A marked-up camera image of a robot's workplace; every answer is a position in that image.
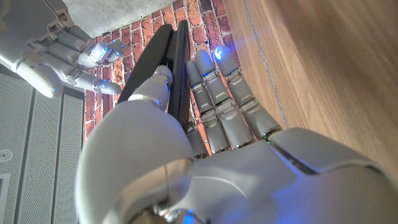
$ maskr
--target robot finger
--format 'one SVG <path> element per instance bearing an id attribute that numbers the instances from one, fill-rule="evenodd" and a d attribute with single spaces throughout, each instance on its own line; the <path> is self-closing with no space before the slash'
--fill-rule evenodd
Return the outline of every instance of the robot finger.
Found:
<path id="1" fill-rule="evenodd" d="M 41 56 L 34 53 L 13 33 L 0 31 L 0 63 L 20 75 L 37 91 L 51 98 L 61 96 L 63 86 L 58 75 Z"/>
<path id="2" fill-rule="evenodd" d="M 98 93 L 118 95 L 121 92 L 120 86 L 116 83 L 100 80 L 49 54 L 43 54 L 41 56 L 45 64 L 51 67 L 63 82 Z"/>
<path id="3" fill-rule="evenodd" d="M 96 42 L 92 39 L 84 30 L 82 30 L 79 26 L 74 26 L 69 29 L 69 33 L 78 37 L 82 41 L 86 42 L 88 45 L 95 46 Z"/>
<path id="4" fill-rule="evenodd" d="M 258 139 L 267 139 L 270 134 L 280 130 L 281 127 L 275 119 L 255 99 L 229 48 L 224 45 L 218 46 L 215 56 L 220 72 L 226 77 L 229 90 L 254 135 Z"/>
<path id="5" fill-rule="evenodd" d="M 252 142 L 254 140 L 253 135 L 246 126 L 234 100 L 229 96 L 210 56 L 206 51 L 199 50 L 195 60 L 215 106 L 217 117 L 220 118 L 232 147 L 242 147 Z"/>
<path id="6" fill-rule="evenodd" d="M 57 33 L 57 39 L 61 45 L 69 47 L 70 49 L 76 50 L 78 52 L 82 52 L 88 47 L 87 42 L 64 30 L 60 30 Z"/>
<path id="7" fill-rule="evenodd" d="M 124 53 L 124 44 L 120 40 L 114 40 L 109 43 L 111 53 L 106 57 L 106 63 L 113 63 L 122 57 Z"/>
<path id="8" fill-rule="evenodd" d="M 194 159 L 205 158 L 209 156 L 205 143 L 203 142 L 203 139 L 200 135 L 200 132 L 193 123 L 193 118 L 191 114 L 189 114 L 189 119 L 188 119 L 187 136 L 193 150 Z"/>
<path id="9" fill-rule="evenodd" d="M 80 53 L 59 43 L 54 43 L 48 47 L 48 53 L 63 62 L 75 67 L 75 60 Z"/>
<path id="10" fill-rule="evenodd" d="M 212 153 L 230 148 L 220 119 L 215 113 L 213 103 L 203 83 L 203 76 L 199 74 L 195 62 L 189 60 L 186 64 L 187 74 L 193 96 L 198 105 L 200 118 L 203 123 Z"/>

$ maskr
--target glowing fingertip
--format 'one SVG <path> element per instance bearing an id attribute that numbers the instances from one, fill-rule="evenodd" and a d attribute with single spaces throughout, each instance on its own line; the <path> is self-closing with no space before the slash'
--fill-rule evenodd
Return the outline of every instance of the glowing fingertip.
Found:
<path id="1" fill-rule="evenodd" d="M 218 60 L 221 60 L 221 51 L 217 52 L 217 49 L 216 49 L 216 50 L 215 50 L 215 55 L 216 55 L 216 58 L 217 58 Z"/>

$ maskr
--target robotic arm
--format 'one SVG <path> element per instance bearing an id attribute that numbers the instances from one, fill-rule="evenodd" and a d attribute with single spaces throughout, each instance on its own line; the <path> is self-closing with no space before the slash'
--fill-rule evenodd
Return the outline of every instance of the robotic arm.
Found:
<path id="1" fill-rule="evenodd" d="M 153 43 L 142 56 L 157 57 L 157 49 L 150 51 Z M 169 45 L 176 43 L 172 38 Z M 398 221 L 397 189 L 377 164 L 317 133 L 283 131 L 257 102 L 225 46 L 216 48 L 215 58 L 234 99 L 205 51 L 182 64 L 209 156 L 192 118 L 185 131 L 176 116 L 164 112 L 178 84 L 178 63 L 170 69 L 168 55 L 159 60 L 167 67 L 159 65 L 138 88 L 123 90 L 122 95 L 135 91 L 83 146 L 75 189 L 80 223 Z M 142 58 L 136 66 L 148 65 Z"/>
<path id="2" fill-rule="evenodd" d="M 0 63 L 47 97 L 62 94 L 62 82 L 120 94 L 118 84 L 88 70 L 113 63 L 124 52 L 119 40 L 96 44 L 76 26 L 61 0 L 0 1 Z"/>

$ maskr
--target brick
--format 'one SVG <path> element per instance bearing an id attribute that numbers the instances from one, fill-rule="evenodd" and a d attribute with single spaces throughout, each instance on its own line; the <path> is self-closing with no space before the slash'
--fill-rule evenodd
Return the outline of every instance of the brick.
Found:
<path id="1" fill-rule="evenodd" d="M 87 71 L 90 75 L 95 76 L 95 68 L 89 69 Z"/>
<path id="2" fill-rule="evenodd" d="M 119 84 L 121 89 L 124 88 L 124 84 L 123 83 L 118 83 L 118 84 Z M 119 98 L 120 98 L 120 94 L 119 95 L 114 95 L 113 96 L 113 103 L 116 104 L 118 102 Z"/>
<path id="3" fill-rule="evenodd" d="M 159 17 L 159 16 L 160 16 L 160 10 L 152 13 L 152 18 L 156 18 L 156 17 Z"/>
<path id="4" fill-rule="evenodd" d="M 123 66 L 125 72 L 130 72 L 132 70 L 132 56 L 123 58 Z"/>
<path id="5" fill-rule="evenodd" d="M 234 43 L 234 39 L 232 37 L 232 34 L 227 35 L 227 36 L 224 37 L 224 44 L 230 49 L 231 53 L 234 55 L 236 63 L 240 67 L 241 64 L 239 62 L 239 58 L 238 58 L 238 54 L 236 52 L 236 47 L 235 47 L 235 43 Z"/>
<path id="6" fill-rule="evenodd" d="M 124 73 L 124 80 L 126 81 L 126 83 L 127 83 L 127 81 L 129 80 L 130 75 L 131 75 L 131 72 L 125 72 L 125 73 Z"/>
<path id="7" fill-rule="evenodd" d="M 209 10 L 213 10 L 211 6 L 211 0 L 200 0 L 200 6 L 202 12 L 207 12 Z"/>
<path id="8" fill-rule="evenodd" d="M 142 42 L 141 30 L 136 29 L 132 32 L 132 44 L 138 44 Z"/>
<path id="9" fill-rule="evenodd" d="M 193 117 L 194 118 L 199 118 L 200 117 L 200 113 L 199 113 L 199 109 L 198 109 L 198 105 L 195 101 L 195 97 L 193 96 L 192 90 L 190 90 L 191 92 L 191 106 L 192 106 L 192 110 L 193 110 Z"/>
<path id="10" fill-rule="evenodd" d="M 217 16 L 225 15 L 225 7 L 223 0 L 213 0 L 213 5 Z"/>
<path id="11" fill-rule="evenodd" d="M 120 58 L 113 63 L 113 82 L 123 82 L 123 76 L 123 60 Z"/>
<path id="12" fill-rule="evenodd" d="M 111 42 L 111 39 L 112 39 L 111 35 L 109 35 L 109 34 L 103 36 L 103 41 L 106 43 Z"/>
<path id="13" fill-rule="evenodd" d="M 116 30 L 112 31 L 112 40 L 116 40 L 118 38 L 120 38 L 120 30 L 116 29 Z"/>
<path id="14" fill-rule="evenodd" d="M 176 0 L 173 2 L 174 10 L 181 8 L 184 6 L 184 2 L 182 0 Z"/>
<path id="15" fill-rule="evenodd" d="M 154 34 L 159 29 L 159 27 L 161 27 L 162 25 L 163 25 L 162 17 L 159 16 L 159 17 L 154 19 Z"/>
<path id="16" fill-rule="evenodd" d="M 130 33 L 130 27 L 123 28 L 122 29 L 122 43 L 124 44 L 125 47 L 131 46 L 131 33 Z"/>
<path id="17" fill-rule="evenodd" d="M 125 47 L 124 48 L 124 52 L 123 52 L 123 57 L 131 55 L 131 52 L 132 52 L 131 46 L 130 47 Z"/>
<path id="18" fill-rule="evenodd" d="M 210 50 L 214 49 L 221 44 L 221 34 L 217 27 L 216 16 L 214 12 L 207 12 L 204 15 L 206 30 L 208 33 Z"/>
<path id="19" fill-rule="evenodd" d="M 142 44 L 139 43 L 137 45 L 134 45 L 132 47 L 132 53 L 134 55 L 134 61 L 137 62 L 142 53 Z"/>
<path id="20" fill-rule="evenodd" d="M 154 35 L 150 16 L 142 20 L 142 34 L 144 36 L 144 46 L 146 46 Z"/>
<path id="21" fill-rule="evenodd" d="M 86 119 L 91 121 L 94 119 L 94 105 L 95 105 L 95 93 L 93 91 L 86 91 Z"/>
<path id="22" fill-rule="evenodd" d="M 193 40 L 197 45 L 204 44 L 206 39 L 205 30 L 201 26 L 193 28 Z"/>
<path id="23" fill-rule="evenodd" d="M 102 94 L 102 104 L 103 116 L 105 116 L 113 108 L 113 96 Z"/>
<path id="24" fill-rule="evenodd" d="M 98 125 L 102 121 L 102 97 L 101 94 L 98 95 L 101 100 L 97 101 L 97 103 L 99 103 L 99 106 L 97 106 L 97 109 L 95 109 L 95 125 Z"/>
<path id="25" fill-rule="evenodd" d="M 197 120 L 197 128 L 200 132 L 201 138 L 207 140 L 206 132 L 200 119 Z"/>
<path id="26" fill-rule="evenodd" d="M 102 68 L 98 66 L 96 69 L 96 78 L 102 79 Z M 101 121 L 102 118 L 102 96 L 100 93 L 95 93 L 95 122 L 96 124 Z"/>
<path id="27" fill-rule="evenodd" d="M 86 139 L 90 135 L 93 129 L 94 129 L 94 121 L 86 124 Z"/>
<path id="28" fill-rule="evenodd" d="M 229 22 L 226 15 L 221 16 L 218 18 L 218 23 L 220 24 L 220 30 L 223 33 L 230 33 L 231 29 L 229 28 Z"/>
<path id="29" fill-rule="evenodd" d="M 103 67 L 102 68 L 102 76 L 103 76 L 103 79 L 105 79 L 107 81 L 111 81 L 112 80 L 112 68 L 111 68 L 111 66 L 107 66 L 107 67 Z"/>
<path id="30" fill-rule="evenodd" d="M 167 6 L 163 8 L 162 13 L 165 24 L 171 24 L 173 29 L 175 29 L 175 20 L 172 6 Z"/>
<path id="31" fill-rule="evenodd" d="M 185 19 L 185 9 L 180 8 L 175 11 L 175 20 L 177 24 Z"/>
<path id="32" fill-rule="evenodd" d="M 99 36 L 99 37 L 95 37 L 95 41 L 98 43 L 98 42 L 101 42 L 102 41 L 102 36 Z"/>
<path id="33" fill-rule="evenodd" d="M 83 115 L 83 144 L 86 143 L 86 109 L 85 114 Z"/>
<path id="34" fill-rule="evenodd" d="M 198 50 L 206 50 L 206 52 L 210 55 L 209 48 L 205 44 L 202 44 L 202 45 L 198 46 L 197 47 L 197 51 Z"/>
<path id="35" fill-rule="evenodd" d="M 189 46 L 190 46 L 190 53 L 191 53 L 191 58 L 195 56 L 195 45 L 193 44 L 193 38 L 192 38 L 192 32 L 189 32 Z"/>
<path id="36" fill-rule="evenodd" d="M 131 30 L 137 29 L 137 28 L 139 27 L 140 24 L 141 24 L 141 21 L 133 22 L 133 23 L 131 24 Z"/>
<path id="37" fill-rule="evenodd" d="M 102 79 L 102 68 L 101 68 L 101 66 L 98 66 L 98 67 L 96 68 L 95 77 L 96 77 L 96 78 L 99 78 L 99 79 Z"/>
<path id="38" fill-rule="evenodd" d="M 200 11 L 197 0 L 187 0 L 188 18 L 193 26 L 197 26 L 201 22 Z"/>
<path id="39" fill-rule="evenodd" d="M 211 150 L 210 150 L 210 145 L 209 145 L 209 143 L 208 143 L 208 142 L 205 142 L 205 146 L 206 146 L 207 152 L 209 153 L 209 155 L 211 155 Z"/>

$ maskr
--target gray ceiling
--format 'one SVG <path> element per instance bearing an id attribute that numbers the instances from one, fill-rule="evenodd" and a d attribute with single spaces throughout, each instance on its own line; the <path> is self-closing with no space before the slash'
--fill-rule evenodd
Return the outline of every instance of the gray ceiling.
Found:
<path id="1" fill-rule="evenodd" d="M 173 0 L 63 0 L 76 25 L 92 37 L 135 22 Z"/>

